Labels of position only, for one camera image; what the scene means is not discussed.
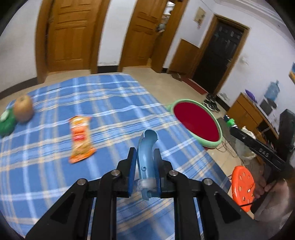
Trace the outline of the right hand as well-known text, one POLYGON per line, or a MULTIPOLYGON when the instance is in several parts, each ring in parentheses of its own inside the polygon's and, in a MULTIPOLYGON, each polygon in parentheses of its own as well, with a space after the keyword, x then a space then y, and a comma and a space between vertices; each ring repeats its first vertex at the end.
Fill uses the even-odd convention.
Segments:
POLYGON ((255 181, 254 198, 258 199, 263 196, 264 193, 271 193, 272 201, 280 202, 289 199, 289 187, 284 179, 267 184, 265 178, 259 176, 255 181))

